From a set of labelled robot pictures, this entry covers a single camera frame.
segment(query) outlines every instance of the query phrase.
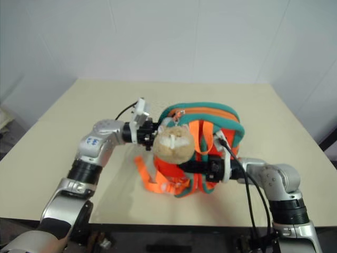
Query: stuffed animal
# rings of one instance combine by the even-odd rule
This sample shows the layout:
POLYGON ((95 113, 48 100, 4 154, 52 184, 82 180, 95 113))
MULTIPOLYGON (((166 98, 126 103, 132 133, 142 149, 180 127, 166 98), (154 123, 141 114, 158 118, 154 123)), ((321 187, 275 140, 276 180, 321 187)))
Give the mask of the stuffed animal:
POLYGON ((188 125, 167 127, 160 125, 153 142, 153 153, 161 160, 180 164, 194 154, 194 139, 188 125))

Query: orange strap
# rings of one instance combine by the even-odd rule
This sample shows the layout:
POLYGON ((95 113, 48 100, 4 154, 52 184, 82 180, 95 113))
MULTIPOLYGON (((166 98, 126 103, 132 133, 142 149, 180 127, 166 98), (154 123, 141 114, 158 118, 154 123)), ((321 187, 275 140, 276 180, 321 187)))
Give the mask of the orange strap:
POLYGON ((207 144, 207 150, 206 151, 201 151, 200 150, 200 144, 199 144, 199 121, 191 121, 189 123, 190 126, 190 133, 193 136, 194 139, 194 148, 195 151, 198 152, 199 154, 208 154, 210 150, 212 149, 213 146, 213 124, 209 121, 204 121, 203 126, 202 126, 202 133, 205 138, 206 144, 207 144))
POLYGON ((148 173, 146 169, 146 165, 143 161, 143 158, 140 156, 135 157, 134 162, 137 165, 137 169, 143 180, 144 187, 148 191, 152 191, 156 193, 169 192, 172 194, 179 194, 190 184, 189 180, 182 181, 182 180, 177 179, 174 181, 169 181, 159 171, 157 171, 156 173, 156 178, 155 178, 156 182, 153 182, 150 177, 150 174, 148 173))

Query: orange backpack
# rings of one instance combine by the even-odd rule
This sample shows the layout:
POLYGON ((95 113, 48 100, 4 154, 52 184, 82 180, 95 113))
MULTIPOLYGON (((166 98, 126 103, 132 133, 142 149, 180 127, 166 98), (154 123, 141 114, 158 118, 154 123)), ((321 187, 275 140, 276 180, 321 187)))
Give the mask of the orange backpack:
POLYGON ((219 175, 215 177, 215 173, 220 173, 221 180, 223 177, 229 179, 229 174, 221 174, 223 172, 218 168, 230 166, 230 154, 225 149, 219 150, 215 140, 225 139, 234 154, 237 154, 244 129, 240 125, 238 114, 232 108, 209 102, 181 103, 165 109, 158 123, 161 124, 165 118, 172 118, 167 127, 189 125, 195 152, 190 161, 183 164, 170 164, 155 156, 155 179, 151 179, 143 159, 136 157, 135 163, 147 190, 169 192, 180 198, 196 190, 211 193, 219 182, 219 175), (207 171, 210 162, 217 166, 214 167, 214 173, 207 171))

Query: table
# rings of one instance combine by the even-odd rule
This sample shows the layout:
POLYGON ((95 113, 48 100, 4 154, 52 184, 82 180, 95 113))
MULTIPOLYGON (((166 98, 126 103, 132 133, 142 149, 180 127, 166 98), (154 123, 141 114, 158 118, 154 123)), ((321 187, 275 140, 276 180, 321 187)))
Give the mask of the table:
MULTIPOLYGON (((60 179, 71 168, 80 139, 101 119, 115 118, 139 97, 154 121, 178 102, 212 101, 233 107, 246 134, 240 156, 298 169, 301 190, 316 226, 336 226, 337 173, 333 165, 268 84, 181 84, 77 80, 0 163, 0 217, 38 220, 60 179)), ((128 121, 126 112, 120 119, 128 121)), ((176 199, 143 188, 133 158, 143 147, 117 147, 103 169, 91 223, 250 227, 245 186, 220 183, 208 195, 176 199)), ((266 217, 252 187, 257 226, 266 217)))

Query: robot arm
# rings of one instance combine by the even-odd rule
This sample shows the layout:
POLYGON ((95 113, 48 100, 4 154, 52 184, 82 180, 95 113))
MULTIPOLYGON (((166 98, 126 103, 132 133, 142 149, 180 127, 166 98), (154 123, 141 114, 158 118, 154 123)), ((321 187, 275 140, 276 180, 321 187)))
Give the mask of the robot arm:
POLYGON ((19 235, 0 252, 63 252, 71 234, 89 221, 93 209, 89 199, 114 148, 126 142, 152 145, 156 125, 148 120, 148 110, 149 105, 139 99, 130 123, 117 120, 96 123, 80 141, 72 168, 47 203, 39 227, 19 235))
MULTIPOLYGON (((281 240, 307 239, 316 253, 322 253, 314 224, 308 218, 302 192, 299 190, 299 173, 287 164, 270 165, 262 160, 247 158, 241 159, 241 163, 265 192, 277 236, 281 240)), ((239 178, 238 182, 244 183, 244 180, 239 178)), ((304 247, 307 247, 306 244, 292 245, 293 252, 308 252, 307 248, 302 249, 304 247)))

